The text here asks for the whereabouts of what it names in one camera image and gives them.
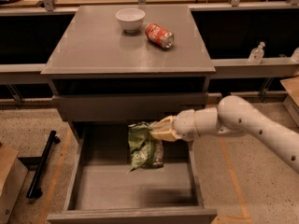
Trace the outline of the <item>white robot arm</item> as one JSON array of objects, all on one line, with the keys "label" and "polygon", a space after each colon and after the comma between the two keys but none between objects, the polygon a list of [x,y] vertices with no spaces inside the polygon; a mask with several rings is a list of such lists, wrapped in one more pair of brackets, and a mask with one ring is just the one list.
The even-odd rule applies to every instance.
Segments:
[{"label": "white robot arm", "polygon": [[158,140],[192,141],[204,134],[234,136],[250,134],[299,173],[299,134],[274,122],[238,96],[226,96],[217,107],[184,110],[150,125]]}]

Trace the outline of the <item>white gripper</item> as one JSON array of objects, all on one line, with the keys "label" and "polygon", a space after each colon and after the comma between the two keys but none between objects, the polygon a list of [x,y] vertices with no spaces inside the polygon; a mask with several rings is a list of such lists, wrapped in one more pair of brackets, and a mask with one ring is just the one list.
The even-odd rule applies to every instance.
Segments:
[{"label": "white gripper", "polygon": [[184,110],[175,117],[168,116],[151,125],[151,136],[157,140],[175,142],[179,139],[192,141],[196,135],[193,109]]}]

